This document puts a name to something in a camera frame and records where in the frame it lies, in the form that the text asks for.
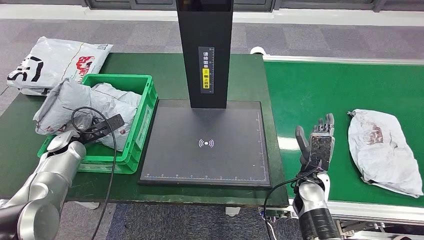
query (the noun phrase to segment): warning label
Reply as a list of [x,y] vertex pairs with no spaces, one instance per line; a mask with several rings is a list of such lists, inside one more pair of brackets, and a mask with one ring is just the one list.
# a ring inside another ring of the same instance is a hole
[[215,48],[211,46],[199,46],[199,71],[200,71],[200,93],[214,93],[214,56]]

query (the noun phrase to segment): gray carpet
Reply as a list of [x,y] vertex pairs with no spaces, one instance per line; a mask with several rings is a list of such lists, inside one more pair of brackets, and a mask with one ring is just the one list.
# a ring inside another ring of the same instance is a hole
[[[266,240],[257,208],[242,208],[234,217],[224,206],[119,204],[107,240]],[[277,239],[301,240],[296,219],[274,225]]]
[[[0,76],[14,70],[41,36],[114,44],[113,52],[180,53],[176,22],[0,20]],[[424,27],[234,23],[231,51],[256,46],[271,55],[424,59]],[[0,81],[0,115],[18,91]],[[75,203],[63,209],[58,240],[89,239],[101,209]],[[257,209],[242,208],[229,217],[217,206],[110,204],[97,239],[244,240],[266,239]],[[275,224],[278,239],[301,239],[297,220]]]

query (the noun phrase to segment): black platform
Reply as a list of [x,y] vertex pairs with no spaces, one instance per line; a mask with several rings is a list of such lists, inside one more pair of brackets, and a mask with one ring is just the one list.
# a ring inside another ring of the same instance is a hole
[[159,100],[138,183],[271,187],[260,102]]

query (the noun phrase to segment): plastic mailer bag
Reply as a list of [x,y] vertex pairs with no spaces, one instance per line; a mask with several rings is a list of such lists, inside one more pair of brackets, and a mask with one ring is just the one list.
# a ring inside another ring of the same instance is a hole
[[86,74],[99,73],[112,46],[42,36],[9,73],[7,85],[26,95],[46,96],[64,79],[81,83]]
[[398,119],[362,109],[355,109],[350,115],[349,149],[362,180],[414,198],[422,196],[418,163]]
[[[72,112],[79,107],[92,107],[108,119],[117,114],[122,116],[124,125],[114,131],[116,149],[122,152],[140,99],[139,94],[117,90],[108,83],[101,83],[90,88],[74,80],[65,79],[51,90],[35,113],[33,117],[36,121],[35,132],[40,135],[52,135],[73,129],[70,123]],[[100,122],[104,121],[96,112],[81,109],[75,113],[74,122],[79,129],[85,130],[93,125],[94,117]],[[110,148],[114,147],[111,134],[98,139],[97,142]]]

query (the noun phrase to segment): yellow sticker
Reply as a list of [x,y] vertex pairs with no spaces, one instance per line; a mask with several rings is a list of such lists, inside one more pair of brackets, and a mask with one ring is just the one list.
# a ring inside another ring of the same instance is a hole
[[203,88],[209,89],[209,68],[202,69]]

